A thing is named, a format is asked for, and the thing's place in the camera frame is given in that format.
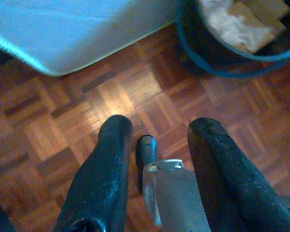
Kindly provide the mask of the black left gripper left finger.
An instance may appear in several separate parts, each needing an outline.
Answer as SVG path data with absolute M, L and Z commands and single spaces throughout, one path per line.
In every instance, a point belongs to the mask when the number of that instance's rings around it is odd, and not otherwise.
M 127 117 L 114 115 L 103 123 L 97 144 L 72 180 L 54 231 L 124 231 L 131 138 Z

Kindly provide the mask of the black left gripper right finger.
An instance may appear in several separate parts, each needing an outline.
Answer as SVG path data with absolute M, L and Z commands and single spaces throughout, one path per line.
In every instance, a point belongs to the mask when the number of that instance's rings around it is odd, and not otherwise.
M 290 232 L 290 210 L 219 121 L 192 121 L 188 146 L 211 231 Z

